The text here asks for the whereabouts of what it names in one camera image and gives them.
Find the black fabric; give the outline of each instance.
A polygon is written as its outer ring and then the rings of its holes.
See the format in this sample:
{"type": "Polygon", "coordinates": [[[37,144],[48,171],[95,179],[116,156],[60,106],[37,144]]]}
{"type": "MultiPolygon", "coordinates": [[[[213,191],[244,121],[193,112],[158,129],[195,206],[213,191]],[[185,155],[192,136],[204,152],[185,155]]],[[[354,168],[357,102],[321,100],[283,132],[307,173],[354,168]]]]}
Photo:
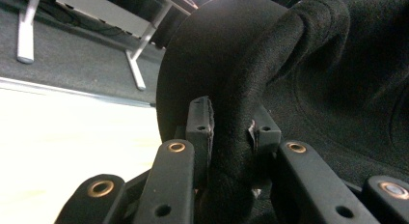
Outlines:
{"type": "Polygon", "coordinates": [[[249,221],[255,196],[246,130],[260,103],[285,139],[312,145],[342,179],[409,181],[408,5],[305,0],[285,13],[267,0],[214,0],[181,25],[159,73],[157,115],[165,141],[185,123],[191,99],[213,102],[198,221],[249,221]]]}
{"type": "MultiPolygon", "coordinates": [[[[200,7],[202,4],[210,0],[193,0],[195,4],[200,7]]],[[[179,11],[177,8],[172,7],[166,16],[160,22],[158,29],[153,34],[150,39],[151,42],[154,42],[158,47],[167,47],[172,36],[177,31],[180,24],[187,17],[186,14],[179,11]]]]}

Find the screw hole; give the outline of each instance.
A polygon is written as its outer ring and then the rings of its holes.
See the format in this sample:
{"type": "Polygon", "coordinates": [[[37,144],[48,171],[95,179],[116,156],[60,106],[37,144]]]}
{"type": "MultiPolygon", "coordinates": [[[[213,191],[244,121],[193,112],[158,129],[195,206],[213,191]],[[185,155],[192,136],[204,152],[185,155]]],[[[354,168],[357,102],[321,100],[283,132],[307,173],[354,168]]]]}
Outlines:
{"type": "Polygon", "coordinates": [[[100,193],[100,192],[102,192],[103,190],[105,190],[105,189],[107,189],[108,188],[108,184],[106,184],[106,183],[100,183],[100,184],[98,184],[98,185],[96,185],[95,187],[94,187],[94,192],[95,193],[100,193]]]}
{"type": "Polygon", "coordinates": [[[154,212],[154,214],[158,217],[163,217],[168,215],[169,213],[171,213],[171,207],[168,205],[162,205],[158,208],[156,208],[156,211],[154,212]]]}
{"type": "Polygon", "coordinates": [[[173,143],[168,146],[168,150],[173,152],[173,153],[179,153],[182,152],[186,146],[182,143],[173,143]]]}
{"type": "Polygon", "coordinates": [[[302,154],[307,150],[306,147],[304,147],[304,146],[302,146],[300,144],[297,144],[297,143],[288,143],[288,144],[286,144],[286,146],[289,149],[291,149],[293,152],[298,153],[298,154],[302,154]]]}
{"type": "Polygon", "coordinates": [[[346,218],[354,217],[354,213],[352,213],[352,211],[346,207],[335,207],[335,210],[337,211],[339,215],[343,217],[346,217],[346,218]]]}
{"type": "Polygon", "coordinates": [[[263,131],[270,131],[271,128],[270,128],[269,126],[262,126],[262,127],[261,127],[261,130],[263,130],[263,131]]]}
{"type": "Polygon", "coordinates": [[[111,181],[96,181],[88,186],[88,196],[103,197],[114,189],[114,183],[111,181]]]}
{"type": "Polygon", "coordinates": [[[409,200],[409,192],[406,190],[404,187],[392,183],[392,182],[381,182],[379,184],[379,187],[387,192],[390,196],[397,198],[397,199],[403,199],[403,200],[409,200]]]}

